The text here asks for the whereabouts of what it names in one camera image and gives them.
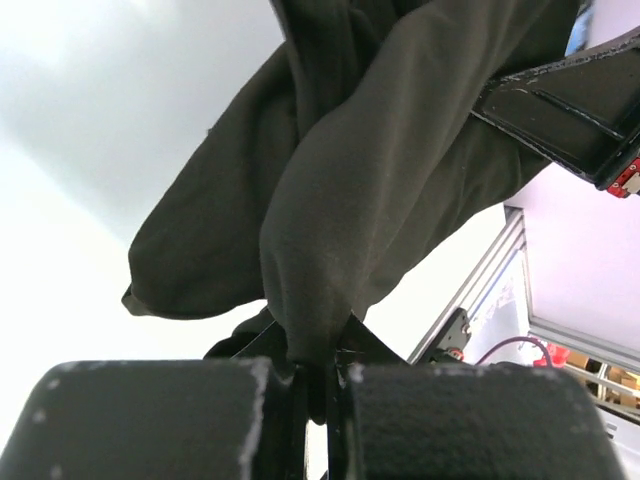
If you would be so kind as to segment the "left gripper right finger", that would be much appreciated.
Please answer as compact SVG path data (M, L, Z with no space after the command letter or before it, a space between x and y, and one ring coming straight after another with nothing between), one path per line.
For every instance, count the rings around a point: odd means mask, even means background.
M410 365L351 318L327 383L331 479L621 479L586 390L511 363Z

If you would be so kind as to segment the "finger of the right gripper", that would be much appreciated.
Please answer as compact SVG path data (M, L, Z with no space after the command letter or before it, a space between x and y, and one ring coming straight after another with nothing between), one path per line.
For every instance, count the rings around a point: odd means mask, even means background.
M488 82L473 115L616 198L639 192L639 31Z

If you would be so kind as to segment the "black printed t-shirt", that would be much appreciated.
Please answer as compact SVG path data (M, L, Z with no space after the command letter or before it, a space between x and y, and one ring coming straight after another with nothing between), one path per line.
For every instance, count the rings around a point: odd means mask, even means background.
M266 308L326 418L347 321L547 162L472 108L492 78L561 59L576 1L277 1L283 43L209 130L129 249L124 307L195 320Z

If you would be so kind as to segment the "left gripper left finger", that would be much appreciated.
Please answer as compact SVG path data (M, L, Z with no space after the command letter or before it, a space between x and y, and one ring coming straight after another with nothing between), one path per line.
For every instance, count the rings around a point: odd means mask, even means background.
M306 385L268 329L230 359L74 361L34 386L5 479L301 479Z

